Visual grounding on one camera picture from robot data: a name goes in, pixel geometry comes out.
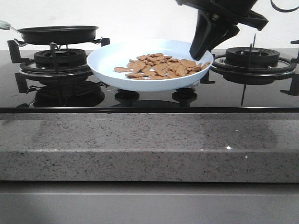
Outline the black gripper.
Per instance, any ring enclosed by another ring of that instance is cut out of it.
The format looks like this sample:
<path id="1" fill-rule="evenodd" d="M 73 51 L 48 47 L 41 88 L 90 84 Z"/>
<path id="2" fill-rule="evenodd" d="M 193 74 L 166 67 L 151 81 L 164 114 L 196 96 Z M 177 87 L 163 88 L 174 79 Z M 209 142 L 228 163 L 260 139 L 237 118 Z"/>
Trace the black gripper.
<path id="1" fill-rule="evenodd" d="M 199 9 L 196 31 L 189 50 L 191 57 L 197 61 L 207 50 L 213 50 L 240 32 L 236 25 L 227 26 L 223 20 L 214 18 L 212 14 L 218 14 L 259 31 L 268 23 L 264 16 L 251 10 L 256 3 L 255 0 L 178 0 L 177 3 Z"/>

